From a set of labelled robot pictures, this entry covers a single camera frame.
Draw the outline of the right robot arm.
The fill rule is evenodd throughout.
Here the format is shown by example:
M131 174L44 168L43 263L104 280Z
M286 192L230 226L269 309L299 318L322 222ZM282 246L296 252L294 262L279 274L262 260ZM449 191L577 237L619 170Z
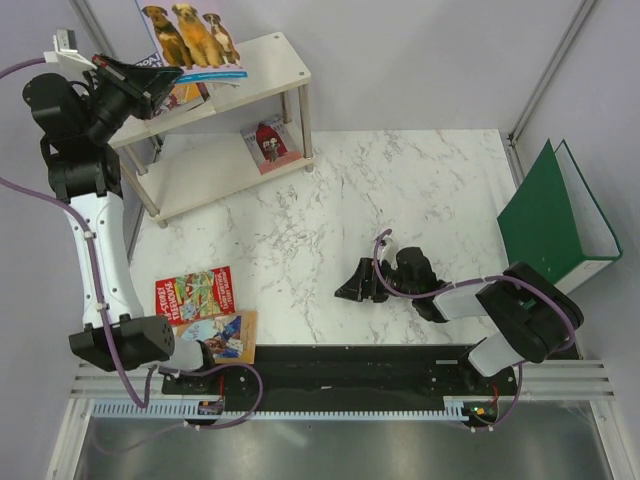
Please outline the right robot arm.
M457 371L460 386L473 394L483 392L507 367L541 363L571 347L584 322L577 304L526 263L513 263L489 280L453 284L437 277L418 247L398 250L393 263L362 257L334 296L374 303L391 296L409 299L422 319L439 324L488 317L497 332L466 353Z

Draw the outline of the Roald Dahl purple book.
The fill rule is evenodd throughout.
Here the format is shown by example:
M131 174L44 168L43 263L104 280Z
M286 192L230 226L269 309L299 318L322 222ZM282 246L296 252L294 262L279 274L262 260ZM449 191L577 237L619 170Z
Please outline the Roald Dahl purple book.
M156 52L135 63L142 67L163 67L163 59ZM155 117L178 114L202 105L208 99L208 91L202 83L176 84L163 103L154 112Z

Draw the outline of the dog picture book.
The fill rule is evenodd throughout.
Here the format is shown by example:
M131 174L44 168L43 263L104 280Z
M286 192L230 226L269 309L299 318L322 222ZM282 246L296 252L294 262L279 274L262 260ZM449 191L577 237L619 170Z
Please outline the dog picture book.
M138 1L137 10L164 67L179 84L237 84L248 77L215 1Z

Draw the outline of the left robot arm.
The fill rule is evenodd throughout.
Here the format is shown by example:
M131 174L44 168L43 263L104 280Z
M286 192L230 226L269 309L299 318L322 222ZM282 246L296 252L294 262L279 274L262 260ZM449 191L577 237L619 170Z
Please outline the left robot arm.
M40 141L55 201L76 244L84 289L74 355L104 370L143 366L185 371L185 382L208 393L219 382L205 345L174 334L164 316L145 315L123 240L121 168L111 138L131 117L146 120L181 76L178 67L143 67L96 55L84 75L86 93L57 73L31 79L22 96L44 135Z

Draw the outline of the red Treehouse book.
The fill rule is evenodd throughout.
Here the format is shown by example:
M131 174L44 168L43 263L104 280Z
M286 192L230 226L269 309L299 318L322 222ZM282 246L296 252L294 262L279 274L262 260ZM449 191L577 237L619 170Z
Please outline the red Treehouse book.
M155 282L155 313L171 326L229 315L236 311L229 266Z

